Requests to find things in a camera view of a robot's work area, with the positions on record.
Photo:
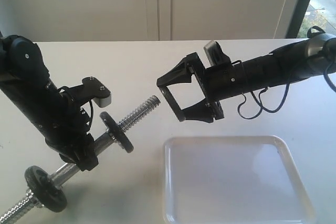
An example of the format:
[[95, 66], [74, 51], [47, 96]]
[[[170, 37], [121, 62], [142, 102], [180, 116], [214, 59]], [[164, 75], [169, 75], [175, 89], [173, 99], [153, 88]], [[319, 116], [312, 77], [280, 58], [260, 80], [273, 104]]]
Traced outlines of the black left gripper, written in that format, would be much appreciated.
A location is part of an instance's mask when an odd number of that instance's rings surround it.
[[81, 171], [91, 171], [99, 164], [95, 142], [89, 133], [94, 115], [92, 101], [76, 106], [61, 92], [57, 90], [66, 106], [58, 110], [60, 114], [55, 117], [53, 132], [45, 141], [65, 163], [76, 164]]

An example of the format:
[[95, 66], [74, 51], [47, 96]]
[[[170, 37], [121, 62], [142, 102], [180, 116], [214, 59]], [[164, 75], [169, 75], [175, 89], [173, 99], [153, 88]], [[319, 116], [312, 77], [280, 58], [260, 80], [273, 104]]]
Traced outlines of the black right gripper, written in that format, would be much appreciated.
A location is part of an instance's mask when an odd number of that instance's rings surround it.
[[213, 123], [214, 119], [223, 119], [224, 111], [220, 101], [235, 97], [247, 90], [247, 83], [240, 64], [224, 64], [205, 68], [197, 53], [184, 57], [172, 70], [159, 77], [158, 88], [179, 83], [191, 83], [192, 74], [201, 87], [204, 99], [182, 109], [178, 117], [183, 121], [201, 121]]

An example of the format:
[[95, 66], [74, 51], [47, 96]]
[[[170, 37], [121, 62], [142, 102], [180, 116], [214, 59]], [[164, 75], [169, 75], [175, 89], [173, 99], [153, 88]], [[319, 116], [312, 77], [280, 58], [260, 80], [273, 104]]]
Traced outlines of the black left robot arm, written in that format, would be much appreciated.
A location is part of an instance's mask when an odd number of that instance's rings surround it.
[[92, 101], [75, 90], [54, 85], [36, 43], [19, 35], [1, 38], [1, 91], [65, 162], [92, 170], [98, 158], [89, 133], [92, 118], [83, 109]]

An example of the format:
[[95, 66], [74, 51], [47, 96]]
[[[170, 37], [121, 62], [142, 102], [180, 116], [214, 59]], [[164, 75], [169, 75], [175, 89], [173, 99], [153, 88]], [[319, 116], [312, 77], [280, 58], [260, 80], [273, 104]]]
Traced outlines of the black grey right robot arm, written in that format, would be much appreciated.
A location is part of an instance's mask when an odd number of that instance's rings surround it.
[[[311, 77], [323, 76], [328, 86], [335, 90], [329, 75], [335, 73], [335, 35], [326, 33], [318, 26], [307, 31], [308, 38], [276, 48], [270, 53], [247, 61], [231, 61], [218, 42], [210, 41], [204, 51], [210, 63], [205, 68], [197, 53], [185, 56], [172, 70], [159, 77], [156, 85], [180, 122], [202, 121], [212, 123], [224, 118], [220, 101], [250, 93], [259, 111], [278, 112], [289, 92], [292, 83]], [[195, 76], [204, 99], [181, 109], [169, 90], [169, 86], [190, 83]], [[266, 108], [261, 95], [269, 88], [285, 85], [280, 104], [275, 109]]]

